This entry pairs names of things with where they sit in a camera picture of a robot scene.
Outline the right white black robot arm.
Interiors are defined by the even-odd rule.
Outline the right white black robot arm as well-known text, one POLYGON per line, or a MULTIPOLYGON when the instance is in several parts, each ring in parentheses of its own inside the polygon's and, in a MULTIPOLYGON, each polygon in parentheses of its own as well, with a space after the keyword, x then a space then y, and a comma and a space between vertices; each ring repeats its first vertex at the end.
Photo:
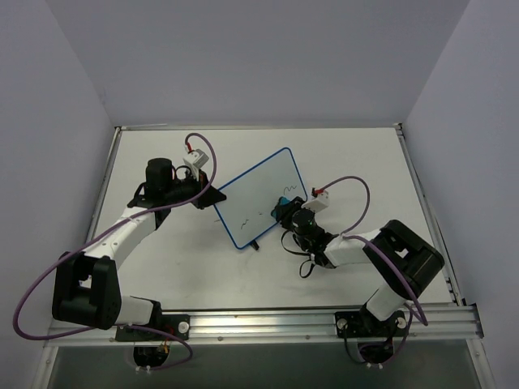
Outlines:
POLYGON ((399 220, 390 220, 380 229, 351 235, 332 234, 320 227, 315 214, 325 207, 307 205, 299 197, 279 198, 271 216, 290 233, 309 265, 307 278, 315 267, 337 269, 370 263, 384 282, 362 307, 360 324, 376 335, 389 325, 389 318, 407 302, 418 304, 419 296, 443 270, 442 254, 399 220))

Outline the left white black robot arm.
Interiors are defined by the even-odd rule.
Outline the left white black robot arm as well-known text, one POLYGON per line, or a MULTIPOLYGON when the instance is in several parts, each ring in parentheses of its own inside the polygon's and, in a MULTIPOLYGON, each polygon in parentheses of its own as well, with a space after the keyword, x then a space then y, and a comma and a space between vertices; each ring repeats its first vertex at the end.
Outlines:
POLYGON ((192 167, 179 179, 171 160, 151 159, 144 182, 113 228, 58 266, 54 319, 103 330, 134 325, 144 339, 156 339, 164 328, 160 303, 123 295, 118 269, 138 244, 160 228, 173 206, 191 203, 204 209, 225 199, 203 170, 192 167))

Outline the blue bone-shaped eraser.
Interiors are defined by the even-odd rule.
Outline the blue bone-shaped eraser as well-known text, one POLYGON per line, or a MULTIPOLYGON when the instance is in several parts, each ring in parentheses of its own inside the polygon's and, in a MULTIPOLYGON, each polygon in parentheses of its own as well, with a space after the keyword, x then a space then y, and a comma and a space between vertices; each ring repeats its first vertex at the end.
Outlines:
POLYGON ((277 204, 287 204, 288 210, 289 210, 289 203, 290 203, 290 201, 286 197, 280 197, 277 201, 277 204))

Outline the blue framed whiteboard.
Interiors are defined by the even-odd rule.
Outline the blue framed whiteboard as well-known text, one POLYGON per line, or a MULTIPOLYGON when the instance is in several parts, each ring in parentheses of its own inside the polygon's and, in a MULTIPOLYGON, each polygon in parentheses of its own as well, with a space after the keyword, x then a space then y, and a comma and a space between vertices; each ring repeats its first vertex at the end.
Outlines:
POLYGON ((219 191, 226 200, 214 207, 238 250, 246 248, 277 224, 271 212, 280 198, 308 200, 302 176, 288 147, 241 173, 219 191))

